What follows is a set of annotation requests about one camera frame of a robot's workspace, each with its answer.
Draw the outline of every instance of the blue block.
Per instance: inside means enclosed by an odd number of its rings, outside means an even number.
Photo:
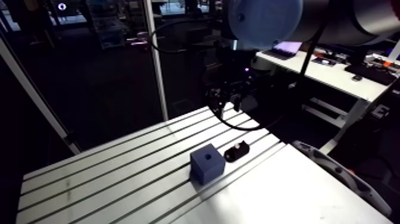
[[[224,173],[225,159],[209,144],[190,154],[192,174],[201,185],[205,185]]]

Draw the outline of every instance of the slotted aluminum table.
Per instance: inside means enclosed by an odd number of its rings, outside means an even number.
[[[224,118],[258,125],[231,104]],[[190,181],[191,152],[241,141],[250,153],[222,176]],[[207,108],[25,175],[18,209],[17,224],[390,223],[267,130],[230,129]]]

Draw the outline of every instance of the computer screen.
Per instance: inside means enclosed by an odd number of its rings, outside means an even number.
[[[300,47],[301,47],[302,43],[301,42],[282,42],[276,46],[274,46],[274,49],[279,49],[281,51],[286,51],[289,53],[293,53],[296,54]]]

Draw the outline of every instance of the white desk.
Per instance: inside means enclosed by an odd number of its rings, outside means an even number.
[[[258,125],[232,107],[231,124]],[[222,176],[190,181],[191,152],[212,143],[222,154],[241,141],[250,153]],[[230,129],[208,108],[25,175],[18,209],[17,224],[390,223],[267,130]]]
[[[306,52],[299,51],[293,58],[281,60],[258,52],[257,57],[262,59],[263,62],[273,63],[296,73],[300,73],[306,54]],[[340,114],[340,117],[337,119],[333,119],[314,108],[305,106],[305,110],[340,128],[340,132],[322,149],[325,153],[328,153],[336,146],[337,141],[340,140],[347,128],[358,119],[362,118],[362,116],[368,112],[371,105],[373,105],[390,87],[390,85],[385,86],[366,78],[355,82],[352,80],[354,74],[345,71],[345,67],[346,65],[344,64],[336,64],[333,67],[329,67],[310,61],[305,73],[305,77],[309,79],[330,86],[358,99],[348,113],[319,99],[311,99],[314,103]]]

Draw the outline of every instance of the cable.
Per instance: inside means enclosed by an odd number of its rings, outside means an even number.
[[[220,122],[222,122],[224,125],[226,125],[226,126],[232,128],[232,129],[241,130],[241,131],[244,131],[244,132],[252,132],[253,130],[261,130],[261,129],[264,129],[264,128],[268,129],[268,128],[274,126],[276,123],[278,123],[278,122],[283,118],[283,115],[281,115],[281,116],[279,116],[275,121],[271,122],[269,125],[259,125],[259,126],[257,126],[257,127],[245,128],[245,127],[239,127],[239,126],[233,126],[233,125],[231,125],[230,123],[228,123],[228,122],[226,122],[225,120],[223,120],[220,116],[218,116],[218,114],[217,114],[215,111],[213,111],[213,110],[211,109],[211,107],[210,107],[210,110],[211,110],[211,112],[218,118],[218,120],[219,120]]]
[[[175,50],[175,51],[169,51],[169,50],[161,49],[161,48],[159,48],[158,46],[156,46],[156,45],[154,44],[154,42],[153,42],[153,37],[154,37],[154,35],[155,35],[157,32],[159,32],[161,29],[164,29],[164,28],[169,27],[169,26],[175,26],[175,25],[177,25],[177,24],[182,24],[182,23],[201,23],[201,22],[213,21],[213,20],[218,20],[218,19],[219,19],[219,18],[217,17],[217,18],[202,18],[202,19],[198,19],[198,20],[182,20],[182,21],[177,21],[177,22],[173,22],[173,23],[169,23],[169,24],[162,25],[162,26],[160,26],[159,28],[155,29],[155,30],[151,33],[150,38],[149,38],[150,44],[151,44],[151,46],[152,46],[154,49],[156,49],[156,50],[159,51],[159,52],[165,53],[165,54],[181,54],[181,53],[187,52],[188,49],[179,49],[179,50]]]

